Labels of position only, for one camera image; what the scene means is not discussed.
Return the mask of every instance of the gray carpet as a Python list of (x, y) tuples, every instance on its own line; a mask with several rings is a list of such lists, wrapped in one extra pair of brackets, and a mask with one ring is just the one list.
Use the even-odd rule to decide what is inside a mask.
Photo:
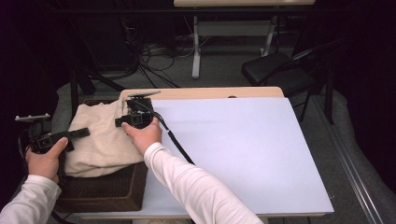
[[(281, 51), (291, 53), (295, 43), (296, 35), (281, 36)], [(236, 87), (249, 86), (248, 82), (240, 73), (243, 62), (260, 56), (259, 48), (263, 39), (245, 37), (216, 37), (209, 39), (202, 46), (201, 76), (199, 79), (191, 78), (192, 56), (176, 57), (175, 63), (167, 69), (166, 74), (182, 88), (188, 87)], [(172, 62), (166, 57), (152, 57), (149, 64), (155, 68), (164, 68)], [(106, 72), (107, 77), (116, 77), (122, 72)], [(169, 88), (163, 81), (152, 77), (158, 88)], [(152, 88), (140, 72), (116, 80), (127, 89)], [(80, 101), (87, 98), (94, 99), (116, 99), (118, 92), (111, 90), (103, 83), (95, 82), (98, 91), (95, 95), (80, 94)], [(60, 101), (53, 119), (53, 131), (64, 131), (71, 119), (70, 89), (66, 85), (58, 90)], [(296, 96), (292, 103), (304, 99), (304, 96)], [(383, 223), (396, 223), (396, 196), (381, 181), (370, 162), (362, 155), (359, 146), (354, 140), (353, 128), (347, 113), (347, 102), (338, 92), (334, 93), (333, 119), (335, 129), (342, 136), (342, 142), (346, 151), (354, 161), (359, 175), (364, 182), (373, 202), (382, 218)], [(296, 116), (300, 115), (301, 108), (296, 108)], [(311, 223), (370, 223), (363, 212), (361, 204), (352, 188), (346, 172), (340, 162), (339, 155), (334, 149), (334, 138), (326, 131), (326, 123), (320, 118), (322, 108), (310, 102), (305, 120), (301, 123), (304, 137), (311, 150), (314, 161), (318, 167), (323, 183), (327, 191), (332, 195), (332, 205), (335, 212), (324, 217), (311, 217)], [(81, 220), (73, 215), (67, 220), (75, 223), (131, 223), (131, 221), (94, 221)], [(269, 218), (270, 223), (308, 223), (306, 217), (281, 217)]]

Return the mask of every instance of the dark background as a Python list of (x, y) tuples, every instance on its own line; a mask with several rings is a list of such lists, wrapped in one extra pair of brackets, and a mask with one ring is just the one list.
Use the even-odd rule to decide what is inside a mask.
[[(92, 6), (114, 7), (106, 5), (108, 2), (98, 1), (98, 5), (92, 3)], [(63, 3), (71, 7), (87, 6), (78, 1)], [(173, 1), (156, 0), (135, 3), (145, 8), (173, 5)], [(331, 38), (346, 39), (346, 53), (335, 69), (335, 88), (347, 98), (361, 150), (384, 182), (396, 192), (396, 33), (392, 27), (395, 17), (391, 1), (318, 0), (314, 7), (349, 8), (351, 13), (347, 19), (308, 18), (295, 51)], [(58, 101), (56, 90), (68, 82), (68, 71), (75, 61), (93, 70), (98, 64), (128, 67), (133, 54), (124, 44), (126, 37), (120, 21), (90, 22), (101, 25), (91, 27), (81, 21), (72, 24), (65, 18), (49, 19), (35, 1), (0, 3), (0, 207), (9, 201), (22, 178), (17, 139), (26, 124), (16, 122), (15, 116), (52, 115)], [(157, 32), (164, 32), (160, 28), (166, 28), (166, 34), (186, 32), (185, 27), (180, 26), (184, 22), (181, 18), (142, 22), (145, 35), (170, 48), (174, 40), (169, 36), (159, 38)], [(76, 32), (76, 26), (83, 36)], [(62, 27), (60, 33), (67, 34), (66, 39), (61, 41), (54, 27)], [(114, 35), (89, 40), (89, 46), (81, 41), (82, 37), (89, 39), (103, 29)]]

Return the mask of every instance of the table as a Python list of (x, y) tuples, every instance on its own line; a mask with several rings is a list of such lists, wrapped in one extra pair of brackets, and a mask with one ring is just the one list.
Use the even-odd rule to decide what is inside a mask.
[[(315, 0), (175, 0), (175, 7), (280, 7), (311, 6)], [(194, 16), (194, 61), (192, 78), (199, 78), (201, 50), (199, 35), (265, 35), (262, 56), (268, 55), (271, 47), (276, 18), (270, 21), (198, 21)]]
[[(126, 90), (121, 96), (155, 90)], [(161, 91), (150, 97), (154, 110), (179, 143), (198, 166), (220, 178), (258, 216), (333, 212), (297, 118), (280, 88)], [(166, 133), (163, 144), (182, 158)], [(189, 218), (152, 172), (148, 172), (141, 211), (76, 215), (85, 219)]]

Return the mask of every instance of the white long-sleeve shirt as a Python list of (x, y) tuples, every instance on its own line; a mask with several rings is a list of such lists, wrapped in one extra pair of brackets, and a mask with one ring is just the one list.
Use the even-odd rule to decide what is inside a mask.
[[(220, 180), (173, 156), (161, 143), (152, 144), (144, 158), (197, 224), (262, 223)], [(29, 175), (21, 192), (3, 208), (0, 224), (46, 223), (60, 194), (52, 180)]]
[(61, 189), (52, 180), (29, 175), (21, 192), (0, 213), (0, 223), (45, 224)]
[(220, 180), (173, 156), (161, 143), (151, 145), (144, 158), (197, 224), (262, 223)]

